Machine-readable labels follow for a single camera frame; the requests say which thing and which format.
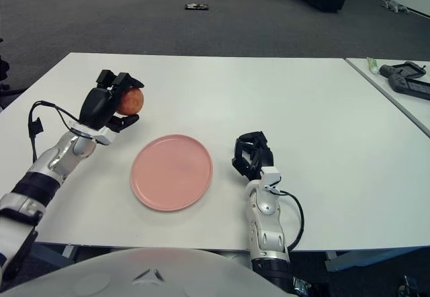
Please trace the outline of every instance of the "apple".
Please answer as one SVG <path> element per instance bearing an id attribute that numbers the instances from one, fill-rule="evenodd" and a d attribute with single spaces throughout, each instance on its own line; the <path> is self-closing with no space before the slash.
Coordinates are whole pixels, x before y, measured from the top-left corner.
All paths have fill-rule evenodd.
<path id="1" fill-rule="evenodd" d="M 116 110 L 123 116 L 137 114 L 143 106 L 143 93 L 135 87 L 129 88 L 121 97 L 121 104 Z"/>

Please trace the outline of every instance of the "white table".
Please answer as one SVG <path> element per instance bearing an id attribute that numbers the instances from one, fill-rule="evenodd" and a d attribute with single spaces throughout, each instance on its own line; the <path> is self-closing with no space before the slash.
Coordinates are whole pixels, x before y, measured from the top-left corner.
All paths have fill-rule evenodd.
<path id="1" fill-rule="evenodd" d="M 384 64 L 397 65 L 406 62 L 405 60 L 376 60 L 378 66 Z M 382 75 L 375 75 L 369 71 L 368 61 L 365 58 L 347 58 L 347 62 L 351 64 L 363 77 L 365 77 L 376 89 L 384 94 L 396 107 L 406 114 L 423 132 L 430 137 L 430 101 L 411 97 L 407 94 L 401 94 L 393 91 L 388 84 L 388 79 Z M 430 83 L 430 62 L 414 60 L 421 67 L 427 66 L 427 74 L 417 80 Z"/>
<path id="2" fill-rule="evenodd" d="M 245 250 L 247 180 L 231 159 L 237 136 L 263 130 L 284 189 L 304 209 L 296 250 L 430 245 L 430 141 L 342 59 L 71 53 L 0 114 L 7 161 L 0 195 L 31 165 L 31 104 L 45 99 L 77 115 L 102 69 L 145 84 L 141 119 L 71 174 L 38 227 L 40 242 Z M 40 154 L 65 128 L 54 110 L 36 116 L 45 129 L 37 137 Z M 157 212 L 134 197 L 130 167 L 145 144 L 176 133 L 209 150 L 212 185 L 189 208 Z M 280 200 L 292 241 L 298 211 Z"/>

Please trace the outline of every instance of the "plate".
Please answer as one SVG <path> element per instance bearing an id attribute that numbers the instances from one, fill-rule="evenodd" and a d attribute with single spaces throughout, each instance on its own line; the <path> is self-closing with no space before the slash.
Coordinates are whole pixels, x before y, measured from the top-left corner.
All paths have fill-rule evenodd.
<path id="1" fill-rule="evenodd" d="M 155 210 L 174 211 L 199 200 L 212 180 L 212 160 L 196 139 L 172 134 L 147 144 L 131 170 L 134 195 Z"/>

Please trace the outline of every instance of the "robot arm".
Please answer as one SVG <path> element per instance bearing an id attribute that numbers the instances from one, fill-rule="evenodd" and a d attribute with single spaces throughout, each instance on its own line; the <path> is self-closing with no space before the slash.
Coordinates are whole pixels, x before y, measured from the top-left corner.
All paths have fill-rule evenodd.
<path id="1" fill-rule="evenodd" d="M 249 155 L 251 162 L 243 157 L 244 153 Z M 236 140 L 232 164 L 250 181 L 246 187 L 249 195 L 246 217 L 253 270 L 286 292 L 293 292 L 288 250 L 295 247 L 303 233 L 303 212 L 298 204 L 302 228 L 294 244 L 288 247 L 280 224 L 281 209 L 277 199 L 292 195 L 278 187 L 281 174 L 273 165 L 273 154 L 264 133 L 251 132 L 240 136 Z"/>
<path id="2" fill-rule="evenodd" d="M 95 150 L 97 143 L 108 145 L 115 135 L 138 120 L 138 115 L 114 116 L 124 92 L 144 85 L 128 73 L 114 75 L 103 70 L 81 109 L 78 122 L 73 122 L 59 142 L 45 151 L 28 169 L 11 193 L 0 200 L 0 282 L 1 275 L 12 278 L 36 240 L 38 225 L 46 207 L 65 179 Z M 32 130 L 42 130 L 40 120 L 29 122 Z"/>

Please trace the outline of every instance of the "gray carpet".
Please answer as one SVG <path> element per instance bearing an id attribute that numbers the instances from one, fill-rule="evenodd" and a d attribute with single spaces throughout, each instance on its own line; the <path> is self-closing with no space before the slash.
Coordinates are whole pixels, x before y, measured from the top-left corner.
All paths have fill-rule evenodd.
<path id="1" fill-rule="evenodd" d="M 210 10 L 186 11 L 189 2 Z M 69 52 L 430 60 L 430 20 L 380 4 L 347 0 L 333 14 L 299 0 L 1 0 L 0 54 L 13 88 L 31 85 Z M 429 260 L 421 249 L 327 273 L 322 253 L 292 254 L 296 274 L 330 283 L 336 297 L 396 296 L 404 274 L 430 293 Z M 30 258 L 14 283 L 53 269 Z"/>

